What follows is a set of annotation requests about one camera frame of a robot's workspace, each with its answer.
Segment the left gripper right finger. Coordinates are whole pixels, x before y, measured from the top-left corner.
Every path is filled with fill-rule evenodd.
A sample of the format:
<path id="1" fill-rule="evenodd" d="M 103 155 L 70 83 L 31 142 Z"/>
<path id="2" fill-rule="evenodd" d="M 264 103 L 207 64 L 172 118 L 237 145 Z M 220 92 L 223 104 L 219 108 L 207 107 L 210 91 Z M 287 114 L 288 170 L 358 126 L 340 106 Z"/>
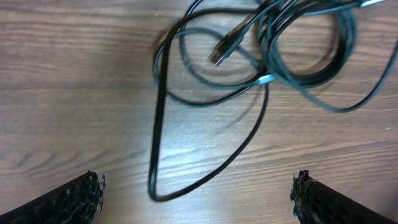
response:
<path id="1" fill-rule="evenodd" d="M 308 170 L 293 178 L 290 200 L 301 224 L 397 224 L 311 178 Z"/>

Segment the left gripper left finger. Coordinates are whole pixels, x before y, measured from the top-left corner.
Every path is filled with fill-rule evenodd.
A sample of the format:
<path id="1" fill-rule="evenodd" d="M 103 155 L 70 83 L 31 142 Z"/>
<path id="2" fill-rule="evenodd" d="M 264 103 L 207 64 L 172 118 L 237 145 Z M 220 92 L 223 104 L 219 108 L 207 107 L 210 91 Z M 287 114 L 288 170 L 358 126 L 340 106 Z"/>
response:
<path id="1" fill-rule="evenodd" d="M 106 175 L 83 175 L 1 215 L 2 224 L 92 224 L 102 210 Z"/>

